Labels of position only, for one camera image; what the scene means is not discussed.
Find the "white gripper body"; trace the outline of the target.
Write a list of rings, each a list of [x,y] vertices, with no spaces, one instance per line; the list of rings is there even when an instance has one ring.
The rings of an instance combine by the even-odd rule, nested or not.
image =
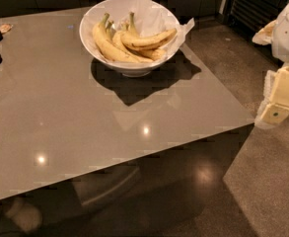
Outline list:
[[[276,72],[267,71],[263,95],[266,98],[289,98],[289,63]]]

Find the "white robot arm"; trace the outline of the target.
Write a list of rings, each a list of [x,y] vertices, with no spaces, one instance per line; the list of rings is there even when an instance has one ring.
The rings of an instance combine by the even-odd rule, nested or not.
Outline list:
[[[268,70],[264,79],[264,99],[258,108],[254,125],[271,129],[289,117],[289,3],[277,19],[253,36],[253,42],[271,45],[272,55],[283,62],[276,72]]]

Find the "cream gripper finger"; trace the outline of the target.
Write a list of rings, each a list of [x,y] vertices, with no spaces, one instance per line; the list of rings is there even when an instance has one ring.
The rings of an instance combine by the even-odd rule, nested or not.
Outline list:
[[[289,117],[289,64],[277,71],[267,71],[263,96],[254,125],[262,129],[274,128]]]

